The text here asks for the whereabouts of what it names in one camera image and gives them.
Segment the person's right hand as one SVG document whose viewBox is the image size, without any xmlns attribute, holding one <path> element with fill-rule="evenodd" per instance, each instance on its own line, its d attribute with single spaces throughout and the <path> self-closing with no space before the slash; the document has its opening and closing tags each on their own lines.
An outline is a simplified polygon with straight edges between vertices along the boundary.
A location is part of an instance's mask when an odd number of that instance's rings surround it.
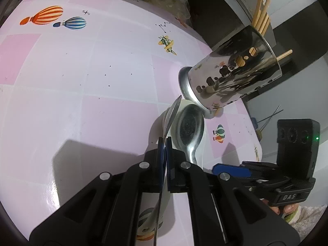
<svg viewBox="0 0 328 246">
<path fill-rule="evenodd" d="M 300 218 L 301 207 L 299 204 L 288 204 L 284 207 L 271 207 L 269 208 L 277 215 L 283 217 L 286 222 L 295 222 Z"/>
</svg>

